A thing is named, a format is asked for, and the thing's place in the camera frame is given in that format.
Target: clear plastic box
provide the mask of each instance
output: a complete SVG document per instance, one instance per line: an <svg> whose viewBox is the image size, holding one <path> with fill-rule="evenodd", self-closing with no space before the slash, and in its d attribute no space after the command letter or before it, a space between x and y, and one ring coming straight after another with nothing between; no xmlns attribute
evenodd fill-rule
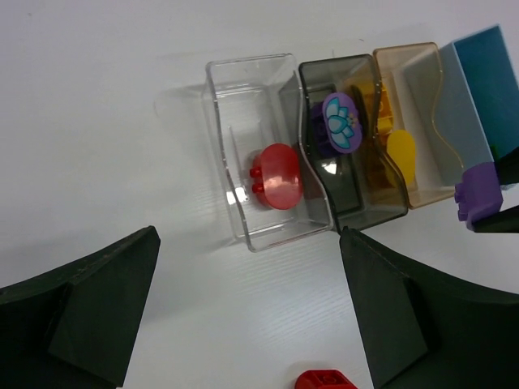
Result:
<svg viewBox="0 0 519 389"><path fill-rule="evenodd" d="M303 97L294 57L210 62L206 72L204 111L235 237L259 251L329 230L326 192L301 153ZM303 197L286 211L266 208L251 191L253 158L272 143L290 145L299 156Z"/></svg>
<svg viewBox="0 0 519 389"><path fill-rule="evenodd" d="M328 192L336 230L345 226L365 229L405 215L408 208L403 178L375 137L380 77L373 57L366 54L304 62L299 73L307 100L305 152ZM371 101L362 101L360 88L371 94ZM359 118L364 134L355 152L323 158L315 145L310 111L333 92L345 92L359 111L365 112L364 118ZM394 187L375 184L380 170L384 176L392 176Z"/></svg>
<svg viewBox="0 0 519 389"><path fill-rule="evenodd" d="M377 49L374 57L388 91L394 130L408 131L416 145L415 179L407 185L410 207L453 196L463 164L436 128L435 111L443 85L438 47L434 43L388 47Z"/></svg>

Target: purple lego brick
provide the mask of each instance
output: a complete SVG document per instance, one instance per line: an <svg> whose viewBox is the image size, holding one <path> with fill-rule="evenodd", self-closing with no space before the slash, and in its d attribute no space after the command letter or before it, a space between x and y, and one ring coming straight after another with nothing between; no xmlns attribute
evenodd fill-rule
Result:
<svg viewBox="0 0 519 389"><path fill-rule="evenodd" d="M463 173L456 185L454 200L458 204L457 217L474 230L473 223L494 215L503 204L500 181L493 162L476 165Z"/></svg>

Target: white table surface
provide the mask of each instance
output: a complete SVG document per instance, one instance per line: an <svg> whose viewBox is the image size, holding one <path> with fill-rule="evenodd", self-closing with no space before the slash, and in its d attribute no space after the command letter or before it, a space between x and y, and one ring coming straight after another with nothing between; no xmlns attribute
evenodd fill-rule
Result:
<svg viewBox="0 0 519 389"><path fill-rule="evenodd" d="M260 254L225 246L207 137L197 113L175 116L172 91L223 49L343 41L356 54L496 23L517 69L518 11L515 0L1 2L0 286L153 224L161 253L125 388L288 389L319 368L371 388L338 236ZM452 200L367 234L519 293L517 237L470 233Z"/></svg>

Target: red lego brick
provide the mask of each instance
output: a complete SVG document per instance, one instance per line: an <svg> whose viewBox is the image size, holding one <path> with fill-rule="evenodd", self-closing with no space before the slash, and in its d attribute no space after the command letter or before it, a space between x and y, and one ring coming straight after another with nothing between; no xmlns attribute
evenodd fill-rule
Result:
<svg viewBox="0 0 519 389"><path fill-rule="evenodd" d="M339 370L308 370L295 382L294 389L357 389Z"/></svg>

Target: teal box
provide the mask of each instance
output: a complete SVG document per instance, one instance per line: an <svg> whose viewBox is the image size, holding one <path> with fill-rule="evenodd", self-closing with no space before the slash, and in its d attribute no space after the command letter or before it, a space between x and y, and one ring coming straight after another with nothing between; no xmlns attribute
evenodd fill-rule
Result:
<svg viewBox="0 0 519 389"><path fill-rule="evenodd" d="M442 136L464 169L519 146L519 87L499 26L440 50L443 89L435 111Z"/></svg>

